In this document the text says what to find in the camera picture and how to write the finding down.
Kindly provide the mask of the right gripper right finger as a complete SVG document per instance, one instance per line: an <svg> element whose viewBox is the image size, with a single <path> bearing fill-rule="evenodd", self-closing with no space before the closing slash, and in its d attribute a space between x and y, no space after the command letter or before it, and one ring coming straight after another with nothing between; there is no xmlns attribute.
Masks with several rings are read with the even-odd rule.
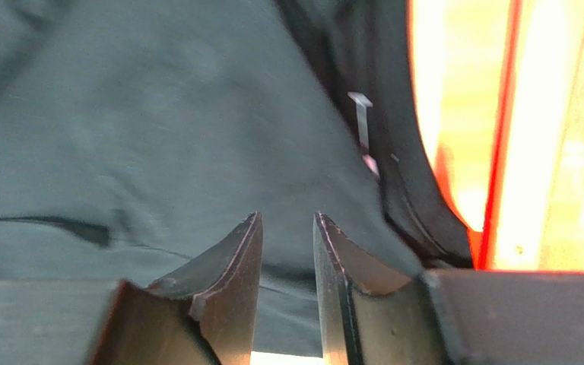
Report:
<svg viewBox="0 0 584 365"><path fill-rule="evenodd" d="M313 234L327 364L584 364L584 273L410 277L324 214Z"/></svg>

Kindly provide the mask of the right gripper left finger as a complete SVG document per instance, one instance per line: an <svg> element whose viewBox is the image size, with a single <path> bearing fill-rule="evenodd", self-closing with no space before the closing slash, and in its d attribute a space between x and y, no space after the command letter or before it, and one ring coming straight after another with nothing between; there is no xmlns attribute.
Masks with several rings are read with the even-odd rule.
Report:
<svg viewBox="0 0 584 365"><path fill-rule="evenodd" d="M248 364L263 226L249 214L224 239L147 287L120 281L89 364Z"/></svg>

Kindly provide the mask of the black t-shirt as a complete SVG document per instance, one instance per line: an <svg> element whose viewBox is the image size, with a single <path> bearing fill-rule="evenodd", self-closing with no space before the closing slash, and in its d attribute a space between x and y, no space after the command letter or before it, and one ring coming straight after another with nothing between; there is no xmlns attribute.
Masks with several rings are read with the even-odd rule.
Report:
<svg viewBox="0 0 584 365"><path fill-rule="evenodd" d="M251 211L255 348L321 352L312 217L471 266L414 110L404 1L0 1L0 279L147 284Z"/></svg>

